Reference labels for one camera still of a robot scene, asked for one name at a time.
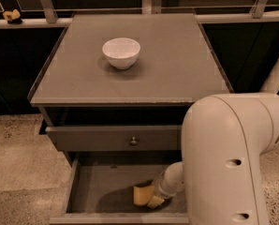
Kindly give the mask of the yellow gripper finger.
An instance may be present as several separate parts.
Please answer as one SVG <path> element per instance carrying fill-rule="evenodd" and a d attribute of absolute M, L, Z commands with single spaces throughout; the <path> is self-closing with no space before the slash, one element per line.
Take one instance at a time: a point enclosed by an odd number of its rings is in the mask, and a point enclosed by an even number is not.
<path fill-rule="evenodd" d="M 155 209 L 156 207 L 158 207 L 159 205 L 161 205 L 165 200 L 153 195 L 152 198 L 148 201 L 147 206 L 149 208 Z"/>

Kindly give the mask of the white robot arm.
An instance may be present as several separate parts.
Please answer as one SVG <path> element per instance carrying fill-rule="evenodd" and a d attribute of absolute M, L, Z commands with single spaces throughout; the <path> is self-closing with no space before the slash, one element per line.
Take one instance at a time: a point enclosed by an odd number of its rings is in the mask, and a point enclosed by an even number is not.
<path fill-rule="evenodd" d="M 154 195 L 184 190 L 191 225 L 270 225 L 259 159 L 278 146 L 278 95 L 202 98 L 184 117 L 182 160 L 154 180 Z"/>

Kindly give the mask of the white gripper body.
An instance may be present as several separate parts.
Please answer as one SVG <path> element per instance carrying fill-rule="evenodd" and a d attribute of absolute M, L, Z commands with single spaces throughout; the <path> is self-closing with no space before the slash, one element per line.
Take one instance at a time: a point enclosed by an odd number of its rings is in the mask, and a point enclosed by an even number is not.
<path fill-rule="evenodd" d="M 165 175 L 160 173 L 152 182 L 154 193 L 157 197 L 164 200 L 170 199 L 177 194 L 177 190 L 173 182 Z"/>

